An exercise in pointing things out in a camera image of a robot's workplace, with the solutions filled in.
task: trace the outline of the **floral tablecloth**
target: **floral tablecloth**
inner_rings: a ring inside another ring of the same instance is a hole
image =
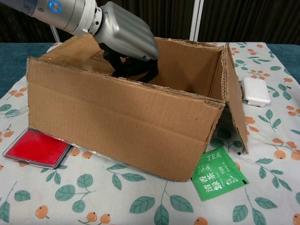
[[[56,170],[1,156],[0,224],[299,225],[300,86],[265,43],[230,47],[239,80],[265,80],[271,104],[244,104],[249,154],[226,117],[208,150],[223,145],[250,184],[202,202],[192,181],[167,181],[80,149]],[[26,106],[23,77],[0,100],[1,153],[27,127]]]

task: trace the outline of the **red ink pad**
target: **red ink pad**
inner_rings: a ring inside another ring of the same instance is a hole
[[[61,140],[28,128],[11,144],[3,156],[29,165],[55,168],[71,147]]]

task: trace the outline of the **cardboard edge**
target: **cardboard edge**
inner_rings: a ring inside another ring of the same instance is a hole
[[[206,150],[207,150],[207,146],[208,146],[209,143],[210,143],[211,137],[213,136],[213,133],[214,133],[214,131],[215,131],[215,129],[216,129],[216,126],[217,126],[217,124],[218,124],[218,122],[219,122],[219,119],[220,119],[220,117],[221,117],[221,115],[222,115],[222,111],[224,110],[224,108],[225,108],[225,104],[223,104],[222,107],[219,109],[219,114],[216,116],[215,122],[212,124],[212,126],[211,126],[211,128],[210,128],[210,133],[209,133],[209,135],[208,135],[208,137],[207,137],[207,139],[206,139],[206,141],[205,141],[205,144],[204,144],[204,146],[203,146],[203,149],[204,149],[204,150],[203,150],[203,152],[202,152],[201,154],[198,155],[199,160],[200,160],[201,155],[202,155],[203,153],[205,153]]]
[[[217,108],[221,108],[222,105],[225,104],[225,101],[222,101],[222,100],[217,100],[217,99],[213,99],[213,98],[210,98],[210,97],[206,97],[206,96],[202,96],[202,95],[198,95],[198,94],[194,94],[194,93],[189,93],[189,92],[182,91],[182,90],[175,90],[175,89],[168,88],[168,87],[162,87],[162,86],[158,86],[158,85],[154,85],[154,84],[148,84],[148,83],[133,81],[133,80],[129,80],[129,79],[124,78],[124,77],[112,77],[110,75],[102,74],[102,73],[99,73],[99,72],[79,69],[79,68],[76,68],[76,67],[70,67],[70,66],[65,66],[65,65],[63,66],[63,65],[60,65],[60,64],[55,63],[55,62],[49,62],[46,59],[37,59],[37,58],[34,58],[34,57],[28,57],[28,62],[29,62],[28,66],[27,66],[28,70],[29,70],[29,67],[30,67],[30,65],[33,61],[36,61],[36,62],[42,61],[43,63],[51,64],[51,65],[54,65],[54,66],[60,67],[60,68],[69,68],[69,69],[78,70],[78,71],[81,71],[81,72],[88,72],[90,75],[97,75],[97,76],[102,75],[106,79],[114,79],[116,81],[127,83],[127,84],[130,84],[130,85],[133,85],[133,86],[140,86],[142,88],[147,88],[149,90],[156,90],[156,91],[166,93],[166,94],[170,94],[170,95],[173,95],[173,96],[179,96],[179,97],[185,97],[185,98],[191,98],[191,99],[203,101],[207,105],[217,107]]]
[[[70,39],[68,39],[68,40],[66,40],[65,42],[63,42],[61,45],[59,45],[59,46],[55,47],[54,49],[52,49],[51,51],[54,51],[54,50],[57,50],[57,49],[64,48],[65,45],[68,45],[69,42],[73,42],[74,39],[77,40],[78,38],[80,38],[80,37],[78,37],[78,36],[73,36],[73,37],[71,37]],[[40,58],[40,59],[51,59],[51,58],[47,57],[48,53],[50,53],[51,51],[46,52],[45,54],[43,54],[43,55],[42,55],[41,57],[39,57],[39,58]]]
[[[216,81],[216,77],[217,77],[217,72],[218,72],[218,68],[219,68],[219,65],[221,63],[222,65],[222,75],[221,75],[221,98],[223,101],[226,101],[225,100],[225,97],[226,97],[226,77],[225,77],[225,74],[226,74],[226,70],[224,69],[224,63],[222,61],[223,59],[223,56],[224,55],[224,50],[222,50],[221,54],[220,54],[220,57],[219,57],[219,61],[217,63],[217,67],[216,67],[216,71],[215,71],[215,75],[214,75],[214,80],[212,82],[212,85],[211,85],[211,88],[210,88],[210,96],[212,94],[212,91],[213,91],[213,87],[215,85],[215,81]]]
[[[230,56],[230,63],[232,63],[232,65],[234,65],[234,60],[233,60],[233,57],[231,55],[231,49],[230,49],[229,43],[225,44],[225,48],[224,48],[224,52],[223,52],[223,58],[224,58],[223,62],[224,62],[225,68],[226,68],[226,72],[224,74],[224,79],[225,79],[225,83],[226,83],[226,89],[225,89],[225,96],[226,97],[225,97],[225,100],[226,100],[226,104],[229,107],[230,112],[232,112],[232,108],[229,104],[230,99],[229,99],[229,95],[228,95],[228,82],[229,82],[229,79],[228,79],[228,61],[227,61],[227,57],[226,57],[227,53],[229,53],[229,56]],[[233,114],[232,114],[232,123],[233,123],[234,128],[237,131],[238,135],[240,136],[240,139],[242,140],[243,148],[245,149],[246,153],[249,154],[248,147],[247,147],[248,140],[246,140],[246,143],[245,143],[245,141],[241,138],[242,135],[240,133],[240,129],[238,128],[238,126],[235,122]]]
[[[221,51],[222,47],[211,45],[205,42],[198,42],[198,41],[190,41],[190,40],[181,40],[181,39],[171,39],[171,38],[163,38],[163,37],[155,37],[156,40],[166,40],[166,41],[172,41],[175,43],[187,45],[187,46],[192,46],[192,47],[211,47],[216,49],[217,51]]]
[[[222,64],[222,76],[221,76],[221,95],[224,101],[227,101],[228,96],[228,69],[227,69],[227,59],[225,47],[221,52],[221,64]]]

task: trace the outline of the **green tea bag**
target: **green tea bag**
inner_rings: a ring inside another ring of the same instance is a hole
[[[223,147],[201,156],[192,181],[203,201],[249,183]]]

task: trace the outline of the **cardboard box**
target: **cardboard box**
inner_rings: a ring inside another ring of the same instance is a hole
[[[157,38],[149,84],[111,77],[95,40],[73,37],[29,58],[29,125],[158,176],[187,181],[226,104],[247,150],[229,46]]]

